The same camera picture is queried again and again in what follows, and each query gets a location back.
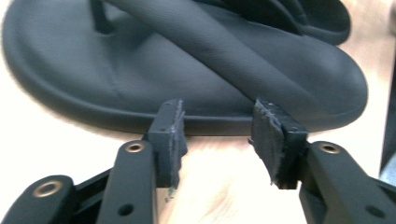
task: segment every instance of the black flip-flop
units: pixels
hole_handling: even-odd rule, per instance
[[[350,18],[339,0],[222,0],[245,18],[330,44],[347,40]]]
[[[107,2],[15,0],[6,15],[13,74],[73,119],[141,133],[163,102],[182,98],[187,134],[248,135],[258,97],[311,132],[346,125],[365,107],[359,67],[315,38],[211,4]]]

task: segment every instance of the screw hole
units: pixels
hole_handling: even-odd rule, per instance
[[[367,205],[366,211],[368,213],[370,213],[372,216],[379,217],[379,218],[385,218],[385,213],[381,209],[379,209],[375,206]]]
[[[58,192],[58,190],[61,189],[62,185],[62,182],[57,180],[49,181],[38,186],[35,191],[33,191],[33,195],[37,198],[44,198],[50,196]]]
[[[127,203],[119,208],[119,215],[122,217],[126,217],[128,215],[131,215],[133,211],[134,207],[131,204]]]
[[[338,154],[341,152],[339,147],[331,146],[331,145],[321,145],[320,149],[324,152],[331,153],[331,154]]]
[[[139,152],[143,150],[145,147],[142,144],[132,144],[126,148],[128,152]]]

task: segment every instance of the flip-flop sole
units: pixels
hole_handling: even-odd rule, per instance
[[[202,8],[290,79],[333,86],[305,86],[334,92],[321,100],[344,98],[338,91],[347,82],[356,86],[346,92],[357,102],[352,109],[335,108],[325,119],[298,115],[310,131],[337,128],[360,115],[367,97],[364,78],[344,52],[247,22],[223,8]],[[249,135],[253,102],[244,94],[130,15],[108,7],[108,16],[117,32],[100,35],[92,28],[88,1],[14,1],[3,31],[13,74],[50,108],[108,129],[145,132],[163,102],[182,98],[186,134]]]

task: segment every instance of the black rubber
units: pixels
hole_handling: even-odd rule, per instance
[[[311,132],[344,126],[365,107],[359,67],[315,38],[246,21],[217,1],[108,2],[118,8],[106,4],[107,35],[95,31],[88,1],[15,0],[6,15],[13,74],[73,119],[142,133],[163,102],[182,98],[186,134],[249,135],[257,97]]]
[[[232,10],[297,35],[339,45],[350,33],[347,9],[339,0],[222,0]]]

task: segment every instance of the wooden surface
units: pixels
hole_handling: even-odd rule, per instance
[[[11,1],[2,0],[4,15]],[[345,0],[353,30],[340,48],[361,67],[369,104],[352,124],[312,133],[346,148],[368,175],[377,177],[394,60],[389,33],[391,1]],[[124,142],[140,135],[75,122],[25,92],[0,62],[0,218],[31,183],[47,175],[69,175],[80,183],[112,166]],[[298,191],[270,186],[262,162],[241,137],[189,137],[175,198],[159,190],[160,223],[305,223]]]

